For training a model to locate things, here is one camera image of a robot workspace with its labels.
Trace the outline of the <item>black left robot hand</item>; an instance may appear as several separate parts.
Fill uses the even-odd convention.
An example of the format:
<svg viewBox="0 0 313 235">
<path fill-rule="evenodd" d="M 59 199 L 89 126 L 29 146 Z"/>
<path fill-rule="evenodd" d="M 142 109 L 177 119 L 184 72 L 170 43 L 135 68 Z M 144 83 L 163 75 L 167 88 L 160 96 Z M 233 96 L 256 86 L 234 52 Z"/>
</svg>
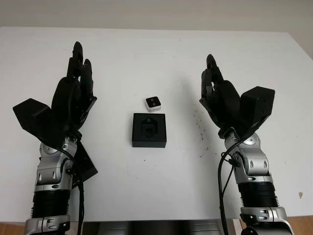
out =
<svg viewBox="0 0 313 235">
<path fill-rule="evenodd" d="M 81 138 L 79 129 L 96 100 L 91 62 L 83 58 L 83 47 L 77 41 L 68 62 L 67 75 L 59 81 L 51 104 L 56 120 L 66 135 Z"/>
</svg>

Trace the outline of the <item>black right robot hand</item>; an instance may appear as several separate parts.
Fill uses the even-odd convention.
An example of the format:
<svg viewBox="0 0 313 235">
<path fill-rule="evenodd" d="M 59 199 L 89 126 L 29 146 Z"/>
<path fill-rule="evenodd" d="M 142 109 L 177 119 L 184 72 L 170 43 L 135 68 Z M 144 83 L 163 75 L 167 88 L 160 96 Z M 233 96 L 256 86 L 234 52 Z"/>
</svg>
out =
<svg viewBox="0 0 313 235">
<path fill-rule="evenodd" d="M 244 126 L 240 115 L 240 96 L 233 84 L 223 79 L 212 54 L 207 56 L 206 64 L 207 68 L 201 74 L 200 103 L 219 127 L 219 137 L 225 139 L 231 129 L 239 133 Z"/>
</svg>

